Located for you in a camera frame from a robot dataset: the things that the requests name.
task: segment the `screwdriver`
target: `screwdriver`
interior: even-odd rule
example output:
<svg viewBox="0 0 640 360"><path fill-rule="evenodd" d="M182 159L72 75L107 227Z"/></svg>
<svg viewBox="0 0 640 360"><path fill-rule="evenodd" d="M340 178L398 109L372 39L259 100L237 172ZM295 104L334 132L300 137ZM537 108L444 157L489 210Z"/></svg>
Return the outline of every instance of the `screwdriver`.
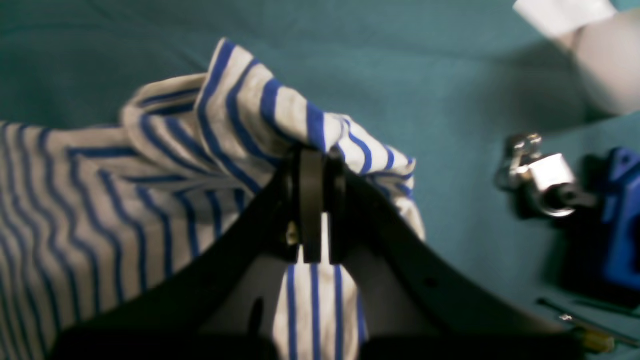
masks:
<svg viewBox="0 0 640 360"><path fill-rule="evenodd" d="M597 353L612 352L615 349L616 341L631 347L640 347L640 340L598 325L580 316L576 316L566 309L553 304L547 299L538 299L538 304L553 309L560 313L558 319L576 326L576 332L582 338L582 345Z"/></svg>

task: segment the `metal padlock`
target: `metal padlock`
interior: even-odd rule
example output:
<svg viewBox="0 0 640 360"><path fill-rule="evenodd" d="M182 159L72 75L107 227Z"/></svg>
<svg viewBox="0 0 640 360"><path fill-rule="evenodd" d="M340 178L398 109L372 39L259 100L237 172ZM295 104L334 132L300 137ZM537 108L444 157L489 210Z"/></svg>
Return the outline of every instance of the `metal padlock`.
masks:
<svg viewBox="0 0 640 360"><path fill-rule="evenodd" d="M567 217L576 206L595 200L583 192L562 154L542 155L539 134L518 135L511 139L509 184L512 189L526 187L531 206L553 218Z"/></svg>

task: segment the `blue and white striped fabric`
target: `blue and white striped fabric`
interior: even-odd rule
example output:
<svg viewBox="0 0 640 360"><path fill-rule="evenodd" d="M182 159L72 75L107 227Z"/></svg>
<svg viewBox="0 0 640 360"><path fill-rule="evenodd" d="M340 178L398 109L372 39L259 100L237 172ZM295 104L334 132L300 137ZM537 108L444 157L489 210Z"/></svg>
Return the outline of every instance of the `blue and white striped fabric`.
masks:
<svg viewBox="0 0 640 360"><path fill-rule="evenodd" d="M222 40L206 74L144 86L117 126L0 123L0 348L43 359L57 335L145 293L214 245L287 149L337 144L424 238L415 161L325 113ZM292 265L274 339L284 359L354 359L365 338L339 266Z"/></svg>

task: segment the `blue plastic part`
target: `blue plastic part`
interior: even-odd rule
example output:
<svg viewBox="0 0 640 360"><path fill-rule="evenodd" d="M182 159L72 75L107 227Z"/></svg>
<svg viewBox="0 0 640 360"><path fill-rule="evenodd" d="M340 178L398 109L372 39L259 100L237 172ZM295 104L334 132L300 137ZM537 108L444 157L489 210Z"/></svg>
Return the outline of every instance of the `blue plastic part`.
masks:
<svg viewBox="0 0 640 360"><path fill-rule="evenodd" d="M603 276L607 282L640 291L640 155L611 151L602 222L611 226Z"/></svg>

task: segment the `teal fabric surface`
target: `teal fabric surface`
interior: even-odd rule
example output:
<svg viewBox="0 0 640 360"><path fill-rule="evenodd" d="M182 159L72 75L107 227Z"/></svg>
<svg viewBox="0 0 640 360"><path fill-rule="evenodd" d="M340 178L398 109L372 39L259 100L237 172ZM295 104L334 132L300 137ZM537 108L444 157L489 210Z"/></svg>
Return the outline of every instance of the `teal fabric surface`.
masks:
<svg viewBox="0 0 640 360"><path fill-rule="evenodd" d="M517 219L495 187L504 139L538 131L544 151L578 169L587 154L640 151L640 114L591 120L570 62L513 2L5 0L0 117L62 128L116 122L135 89L205 72L229 37L320 108L350 114L415 156L429 244L472 280L551 319L534 301L573 299L547 279L562 239L549 221ZM640 336L639 320L576 311Z"/></svg>

